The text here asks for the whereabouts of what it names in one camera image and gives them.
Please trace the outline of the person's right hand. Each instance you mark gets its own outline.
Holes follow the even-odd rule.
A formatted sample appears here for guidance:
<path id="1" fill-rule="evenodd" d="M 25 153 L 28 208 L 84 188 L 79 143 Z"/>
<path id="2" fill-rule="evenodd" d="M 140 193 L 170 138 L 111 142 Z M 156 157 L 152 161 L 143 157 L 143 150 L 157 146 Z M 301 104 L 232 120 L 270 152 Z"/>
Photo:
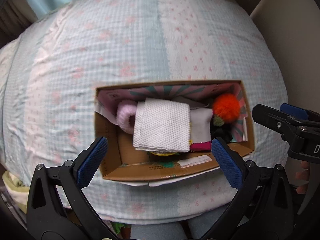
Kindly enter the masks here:
<path id="1" fill-rule="evenodd" d="M 306 194 L 310 179 L 310 163 L 301 161 L 300 166 L 303 171 L 296 172 L 296 179 L 306 181 L 306 184 L 298 186 L 296 192 L 298 194 Z"/>

